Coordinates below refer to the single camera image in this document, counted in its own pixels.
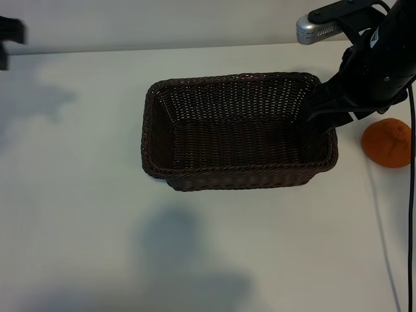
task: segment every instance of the wicker basket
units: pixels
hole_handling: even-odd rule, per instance
[[[146,96],[143,169],[176,190],[307,183],[338,158],[335,130],[298,118],[320,84],[308,73],[171,79]]]

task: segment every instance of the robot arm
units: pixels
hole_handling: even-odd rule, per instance
[[[307,99],[304,118],[321,131],[385,112],[407,98],[416,80],[416,1],[400,0],[385,16],[380,0],[342,0],[314,10],[297,23],[298,41],[312,44],[344,32],[353,46],[339,72]]]

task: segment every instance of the wire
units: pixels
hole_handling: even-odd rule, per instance
[[[388,6],[384,1],[382,0],[376,1],[376,4],[381,5],[383,9],[387,11],[387,13],[390,12],[390,6]]]
[[[416,134],[416,117],[415,117],[415,98],[413,89],[409,86],[410,116],[411,116],[411,151],[410,151],[410,196],[409,196],[409,246],[408,246],[408,291],[409,291],[409,312],[413,309],[413,278],[412,278],[412,261],[413,261],[413,199],[415,197],[415,134]]]

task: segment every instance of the tabletop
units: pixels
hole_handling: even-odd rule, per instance
[[[176,192],[142,170],[155,82],[309,72],[348,42],[16,56],[0,74],[0,309],[300,312],[407,309],[410,168],[339,160],[301,187]]]

